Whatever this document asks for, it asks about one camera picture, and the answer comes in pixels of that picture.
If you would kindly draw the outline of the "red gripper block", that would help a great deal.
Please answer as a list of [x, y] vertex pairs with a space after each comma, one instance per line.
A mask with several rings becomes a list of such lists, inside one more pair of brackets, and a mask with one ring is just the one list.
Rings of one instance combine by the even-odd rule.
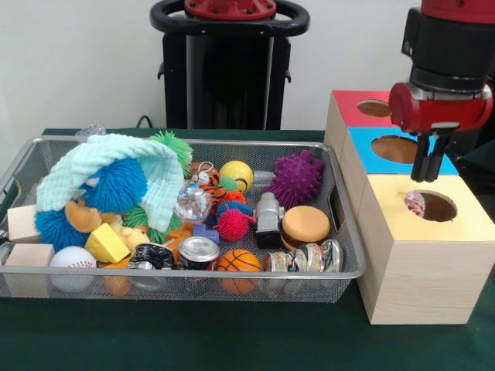
[[419, 134], [411, 179], [434, 182], [450, 137], [439, 136], [428, 155], [428, 134], [482, 127], [492, 113], [493, 95], [489, 87], [478, 94], [462, 95], [435, 93], [413, 83], [396, 83], [390, 91], [388, 106], [393, 124], [404, 132]]

